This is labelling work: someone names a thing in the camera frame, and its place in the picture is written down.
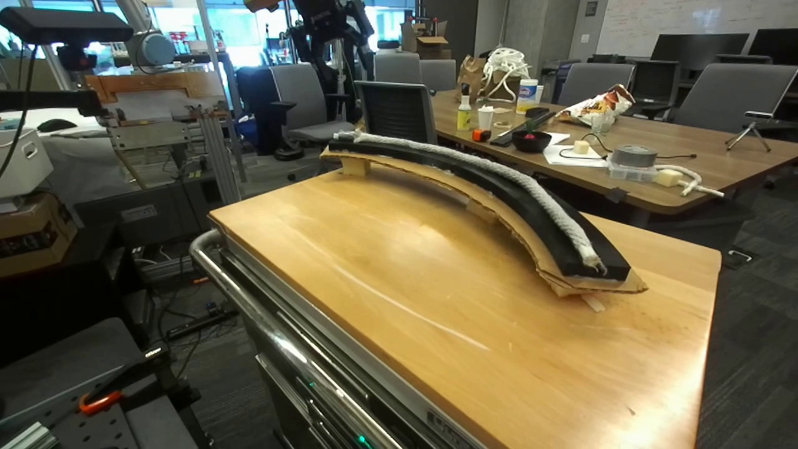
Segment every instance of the wooden table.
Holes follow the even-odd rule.
[[[588,221],[647,293],[555,299],[500,228],[389,171],[211,212],[487,446],[693,446],[720,258]]]
[[[458,93],[439,93],[430,98],[430,110],[433,110],[433,124],[437,124],[439,138],[458,142],[464,149],[482,152],[482,156],[504,159],[509,166],[516,166],[521,171],[540,172],[553,179],[561,179],[561,183],[569,183],[580,189],[597,193],[597,196],[622,189],[625,193],[622,203],[636,207],[640,212],[640,217],[646,217],[646,214],[685,214],[711,199],[711,196],[703,196],[703,193],[691,193],[684,198],[681,189],[675,189],[675,188],[669,189],[669,188],[659,188],[659,186],[609,177],[609,171],[561,167],[561,166],[548,166],[543,159],[543,156],[524,156],[511,148],[472,142],[469,132],[457,131],[457,122],[454,122],[457,102],[458,102]],[[496,116],[496,120],[499,122],[504,120],[511,124],[521,122],[521,117],[516,117],[511,110],[504,110],[500,116]],[[570,138],[580,138],[588,132],[586,128],[564,124],[564,122],[555,122],[548,131],[566,132]],[[675,158],[675,159],[661,159],[661,162],[684,166],[687,171],[696,171],[703,177],[703,186],[723,189],[723,193],[737,189],[737,188],[742,188],[753,179],[761,179],[767,172],[798,159],[794,142],[767,141],[773,152],[766,152],[755,138],[746,138],[730,152],[726,152],[723,142],[727,138],[730,138],[727,132],[715,132],[715,131],[620,117],[620,122],[616,128],[611,128],[600,141],[609,148],[639,144],[639,148],[652,149],[662,158],[665,156],[696,156],[696,159]]]

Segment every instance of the floor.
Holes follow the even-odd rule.
[[[247,189],[265,193],[318,172],[304,162],[247,158]],[[736,234],[751,263],[727,258],[720,273],[707,350],[697,446],[798,446],[798,177],[753,188],[740,198],[753,221]],[[172,295],[164,328],[195,323],[200,309],[225,309],[211,284]],[[200,391],[197,419],[217,449],[276,446],[270,404],[236,319],[172,342],[174,366]]]

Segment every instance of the desk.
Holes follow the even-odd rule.
[[[500,228],[376,167],[211,212],[265,373],[286,365],[273,351],[323,366],[362,406],[387,401],[444,435],[439,446],[693,446],[720,258],[588,221],[647,293],[600,295],[604,313],[555,299]],[[296,376],[273,385],[299,390]]]
[[[696,209],[697,204],[706,204],[711,196],[693,193],[687,198],[681,198],[677,189],[665,189],[659,186],[646,183],[627,183],[609,177],[605,171],[596,167],[555,167],[546,166],[543,156],[524,156],[506,148],[494,148],[487,142],[472,142],[469,132],[457,131],[457,93],[439,93],[430,98],[433,110],[433,124],[439,138],[458,142],[464,149],[489,156],[494,159],[504,159],[509,166],[516,166],[526,172],[540,172],[553,179],[575,186],[588,193],[609,196],[614,189],[622,189],[630,207],[636,207],[642,214],[685,214]],[[514,120],[521,122],[521,117],[506,112],[496,120]],[[579,124],[564,124],[555,122],[548,131],[553,132],[569,132],[569,136],[586,136],[586,128]],[[604,138],[609,148],[625,148],[625,144],[640,144],[647,149],[655,149],[659,156],[697,156],[696,159],[669,159],[672,166],[684,166],[696,171],[707,188],[730,193],[737,189],[753,179],[766,177],[767,172],[785,167],[798,159],[798,144],[783,142],[783,141],[767,141],[773,152],[766,152],[762,144],[753,138],[736,144],[730,152],[726,152],[723,142],[727,141],[727,132],[715,131],[700,131],[700,128],[684,128],[672,122],[652,122],[652,120],[634,120],[620,117],[616,128],[611,128]]]

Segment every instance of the cup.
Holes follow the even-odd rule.
[[[477,112],[478,131],[494,131],[494,116],[496,110],[490,106],[478,108]]]

